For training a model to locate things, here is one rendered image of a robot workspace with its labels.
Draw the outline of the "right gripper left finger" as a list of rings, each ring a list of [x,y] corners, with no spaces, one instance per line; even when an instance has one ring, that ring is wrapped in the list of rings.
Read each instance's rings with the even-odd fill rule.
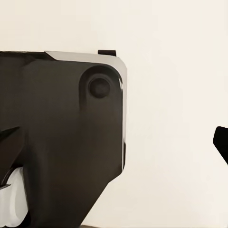
[[[20,126],[0,132],[0,184],[25,144]]]

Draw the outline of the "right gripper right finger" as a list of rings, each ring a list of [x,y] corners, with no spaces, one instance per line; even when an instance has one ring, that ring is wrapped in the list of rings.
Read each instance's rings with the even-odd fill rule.
[[[216,128],[213,144],[228,165],[228,128],[222,126]]]

